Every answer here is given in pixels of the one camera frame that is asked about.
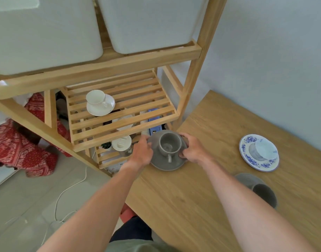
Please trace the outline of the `grey saucer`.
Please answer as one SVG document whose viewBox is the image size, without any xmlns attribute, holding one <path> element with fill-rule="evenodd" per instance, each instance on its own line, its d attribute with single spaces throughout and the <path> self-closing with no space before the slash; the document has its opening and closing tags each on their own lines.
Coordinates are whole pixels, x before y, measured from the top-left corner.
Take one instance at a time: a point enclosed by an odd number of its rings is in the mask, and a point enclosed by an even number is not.
<svg viewBox="0 0 321 252">
<path fill-rule="evenodd" d="M 159 142 L 160 136 L 166 132 L 174 132 L 174 131 L 170 131 L 170 130 L 159 131 L 148 138 L 147 141 L 152 143 L 151 147 L 153 150 L 153 156 L 150 163 L 157 169 L 160 169 L 163 171 L 174 171 L 179 169 L 182 165 L 184 165 L 187 159 L 179 157 L 178 153 L 176 153 L 172 157 L 172 163 L 168 163 L 167 158 L 161 155 L 161 153 L 158 150 L 158 142 Z M 181 141 L 182 141 L 182 146 L 179 152 L 187 148 L 187 144 L 182 136 L 181 136 Z"/>
<path fill-rule="evenodd" d="M 262 179 L 250 173 L 239 173 L 234 175 L 234 178 L 236 178 L 241 184 L 243 184 L 250 190 L 253 190 L 255 186 L 260 184 L 266 185 L 266 183 Z"/>
</svg>

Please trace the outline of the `person's green shirt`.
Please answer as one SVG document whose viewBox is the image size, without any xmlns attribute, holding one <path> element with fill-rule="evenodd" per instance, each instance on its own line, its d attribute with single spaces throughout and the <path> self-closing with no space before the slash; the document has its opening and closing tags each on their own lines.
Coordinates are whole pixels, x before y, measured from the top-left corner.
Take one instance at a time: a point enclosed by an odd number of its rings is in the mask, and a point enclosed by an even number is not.
<svg viewBox="0 0 321 252">
<path fill-rule="evenodd" d="M 104 252 L 181 252 L 167 245 L 147 240 L 119 240 L 110 242 Z"/>
</svg>

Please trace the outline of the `blue floral saucer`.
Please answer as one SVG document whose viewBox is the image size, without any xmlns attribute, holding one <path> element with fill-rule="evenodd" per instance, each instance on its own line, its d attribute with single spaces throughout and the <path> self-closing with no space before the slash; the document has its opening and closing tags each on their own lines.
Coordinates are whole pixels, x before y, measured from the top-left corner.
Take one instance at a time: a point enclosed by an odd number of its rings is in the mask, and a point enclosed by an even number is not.
<svg viewBox="0 0 321 252">
<path fill-rule="evenodd" d="M 242 158 L 252 168 L 261 172 L 272 172 L 280 163 L 276 146 L 265 137 L 248 134 L 241 138 L 239 150 Z"/>
</svg>

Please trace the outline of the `stack of white cups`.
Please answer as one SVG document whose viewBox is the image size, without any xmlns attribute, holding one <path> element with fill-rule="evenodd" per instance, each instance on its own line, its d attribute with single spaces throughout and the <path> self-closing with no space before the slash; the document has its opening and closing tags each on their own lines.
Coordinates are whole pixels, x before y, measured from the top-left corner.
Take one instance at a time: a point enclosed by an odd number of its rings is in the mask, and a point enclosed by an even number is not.
<svg viewBox="0 0 321 252">
<path fill-rule="evenodd" d="M 145 114 L 147 113 L 147 111 L 141 111 L 139 114 L 142 115 L 142 114 Z M 145 124 L 145 123 L 148 123 L 149 120 L 148 119 L 145 119 L 145 120 L 142 120 L 140 121 L 140 124 Z M 146 136 L 150 136 L 150 129 L 149 128 L 145 128 L 143 131 L 141 131 L 141 135 L 146 135 Z"/>
</svg>

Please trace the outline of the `person's dark trousers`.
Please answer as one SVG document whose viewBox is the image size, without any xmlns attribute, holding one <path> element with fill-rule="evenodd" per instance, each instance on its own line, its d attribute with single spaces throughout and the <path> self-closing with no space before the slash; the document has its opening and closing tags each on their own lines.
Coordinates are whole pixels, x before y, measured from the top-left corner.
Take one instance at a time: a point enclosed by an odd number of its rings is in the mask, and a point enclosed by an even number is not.
<svg viewBox="0 0 321 252">
<path fill-rule="evenodd" d="M 133 216 L 113 233 L 109 242 L 121 240 L 153 241 L 152 229 L 139 216 Z"/>
</svg>

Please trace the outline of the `person's left forearm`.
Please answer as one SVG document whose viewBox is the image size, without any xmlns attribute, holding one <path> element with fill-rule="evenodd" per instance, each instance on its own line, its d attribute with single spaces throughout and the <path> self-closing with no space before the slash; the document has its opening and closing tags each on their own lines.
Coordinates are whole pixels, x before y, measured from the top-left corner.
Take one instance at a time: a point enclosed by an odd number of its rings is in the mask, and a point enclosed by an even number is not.
<svg viewBox="0 0 321 252">
<path fill-rule="evenodd" d="M 125 163 L 37 252 L 104 252 L 133 182 L 146 165 Z"/>
</svg>

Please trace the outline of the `person's right hand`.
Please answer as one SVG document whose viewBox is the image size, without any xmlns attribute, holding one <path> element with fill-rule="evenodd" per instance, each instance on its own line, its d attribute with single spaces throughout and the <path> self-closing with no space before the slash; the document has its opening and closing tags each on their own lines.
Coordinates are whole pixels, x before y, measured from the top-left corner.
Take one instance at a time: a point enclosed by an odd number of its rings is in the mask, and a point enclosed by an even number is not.
<svg viewBox="0 0 321 252">
<path fill-rule="evenodd" d="M 188 141 L 187 149 L 194 150 L 194 159 L 187 159 L 188 161 L 196 163 L 204 169 L 208 169 L 214 164 L 213 157 L 207 152 L 198 138 L 185 132 L 181 132 L 179 135 Z"/>
</svg>

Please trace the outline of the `white saucer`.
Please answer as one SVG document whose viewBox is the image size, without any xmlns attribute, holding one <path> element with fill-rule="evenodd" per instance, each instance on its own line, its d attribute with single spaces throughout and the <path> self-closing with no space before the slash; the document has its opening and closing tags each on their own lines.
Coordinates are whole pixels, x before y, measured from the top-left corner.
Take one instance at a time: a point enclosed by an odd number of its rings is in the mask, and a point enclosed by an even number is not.
<svg viewBox="0 0 321 252">
<path fill-rule="evenodd" d="M 104 106 L 104 104 L 102 103 L 100 105 L 93 105 L 87 102 L 87 105 L 86 105 L 87 111 L 91 115 L 96 117 L 105 116 L 113 111 L 116 105 L 116 101 L 112 96 L 105 94 L 105 103 L 106 103 L 106 106 Z"/>
</svg>

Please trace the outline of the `red stool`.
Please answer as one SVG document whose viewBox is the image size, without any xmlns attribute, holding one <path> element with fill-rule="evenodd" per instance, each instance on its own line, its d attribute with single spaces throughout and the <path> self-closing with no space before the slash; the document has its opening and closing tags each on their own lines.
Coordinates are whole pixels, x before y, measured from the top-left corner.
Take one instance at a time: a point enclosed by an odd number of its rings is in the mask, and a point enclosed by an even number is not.
<svg viewBox="0 0 321 252">
<path fill-rule="evenodd" d="M 135 216 L 137 216 L 137 214 L 126 203 L 124 203 L 120 213 L 120 219 L 122 223 L 125 224 Z"/>
</svg>

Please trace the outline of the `grey cup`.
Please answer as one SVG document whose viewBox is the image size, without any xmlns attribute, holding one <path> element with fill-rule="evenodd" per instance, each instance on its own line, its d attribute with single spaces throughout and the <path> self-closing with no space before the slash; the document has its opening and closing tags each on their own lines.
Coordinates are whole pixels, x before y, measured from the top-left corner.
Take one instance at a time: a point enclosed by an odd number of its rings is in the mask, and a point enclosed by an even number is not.
<svg viewBox="0 0 321 252">
<path fill-rule="evenodd" d="M 181 136 L 177 133 L 166 132 L 159 138 L 158 150 L 162 156 L 167 158 L 168 163 L 172 163 L 172 157 L 179 152 L 181 146 Z"/>
<path fill-rule="evenodd" d="M 276 209 L 277 207 L 277 198 L 273 190 L 265 184 L 256 184 L 252 187 L 252 191 L 268 203 L 272 208 Z"/>
</svg>

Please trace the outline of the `wooden shelf rack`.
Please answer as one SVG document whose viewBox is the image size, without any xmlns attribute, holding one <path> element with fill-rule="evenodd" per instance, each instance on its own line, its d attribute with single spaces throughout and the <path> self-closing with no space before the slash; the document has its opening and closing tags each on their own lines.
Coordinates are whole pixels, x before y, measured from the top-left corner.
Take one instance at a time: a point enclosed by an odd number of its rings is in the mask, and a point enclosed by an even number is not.
<svg viewBox="0 0 321 252">
<path fill-rule="evenodd" d="M 0 75 L 0 111 L 20 125 L 92 168 L 119 153 L 95 162 L 89 149 L 177 119 L 181 121 L 213 39 L 226 0 L 208 0 L 193 36 L 185 45 L 132 54 L 120 54 L 112 46 L 101 10 L 93 0 L 103 54 L 95 60 L 13 75 Z M 96 117 L 86 108 L 86 95 L 101 90 L 116 105 Z M 41 93 L 42 122 L 14 97 Z M 70 141 L 57 131 L 57 119 L 70 132 Z"/>
</svg>

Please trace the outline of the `large white storage bin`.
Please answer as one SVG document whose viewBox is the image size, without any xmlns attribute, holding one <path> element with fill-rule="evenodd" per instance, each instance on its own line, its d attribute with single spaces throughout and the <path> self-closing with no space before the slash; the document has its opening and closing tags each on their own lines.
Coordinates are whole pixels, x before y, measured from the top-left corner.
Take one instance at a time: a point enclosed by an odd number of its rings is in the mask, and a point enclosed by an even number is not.
<svg viewBox="0 0 321 252">
<path fill-rule="evenodd" d="M 93 0 L 0 0 L 0 75 L 103 54 Z"/>
</svg>

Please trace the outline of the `white lidded jar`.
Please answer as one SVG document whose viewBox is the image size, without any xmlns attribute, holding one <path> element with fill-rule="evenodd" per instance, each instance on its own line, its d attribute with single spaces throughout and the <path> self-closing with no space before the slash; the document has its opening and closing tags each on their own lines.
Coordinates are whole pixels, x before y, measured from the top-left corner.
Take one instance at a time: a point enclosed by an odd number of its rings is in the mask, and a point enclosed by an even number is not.
<svg viewBox="0 0 321 252">
<path fill-rule="evenodd" d="M 129 135 L 113 140 L 111 144 L 113 149 L 122 157 L 128 157 L 132 154 L 132 139 Z"/>
</svg>

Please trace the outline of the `person's left hand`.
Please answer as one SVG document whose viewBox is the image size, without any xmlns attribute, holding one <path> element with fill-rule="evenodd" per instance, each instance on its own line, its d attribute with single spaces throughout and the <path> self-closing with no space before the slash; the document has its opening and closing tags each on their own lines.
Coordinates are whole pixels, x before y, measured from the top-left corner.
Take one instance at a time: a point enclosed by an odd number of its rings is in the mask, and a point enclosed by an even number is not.
<svg viewBox="0 0 321 252">
<path fill-rule="evenodd" d="M 141 170 L 148 165 L 153 156 L 152 143 L 148 142 L 147 145 L 136 143 L 133 148 L 131 157 L 129 158 L 129 166 L 136 170 Z"/>
</svg>

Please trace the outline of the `white blue-rimmed cup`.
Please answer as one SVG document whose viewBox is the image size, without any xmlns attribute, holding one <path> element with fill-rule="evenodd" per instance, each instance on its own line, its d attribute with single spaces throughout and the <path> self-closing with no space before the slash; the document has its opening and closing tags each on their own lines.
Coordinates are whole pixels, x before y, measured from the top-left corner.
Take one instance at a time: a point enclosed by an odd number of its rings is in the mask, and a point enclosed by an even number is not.
<svg viewBox="0 0 321 252">
<path fill-rule="evenodd" d="M 276 146 L 266 138 L 258 139 L 254 144 L 254 157 L 259 161 L 274 160 L 278 157 Z"/>
</svg>

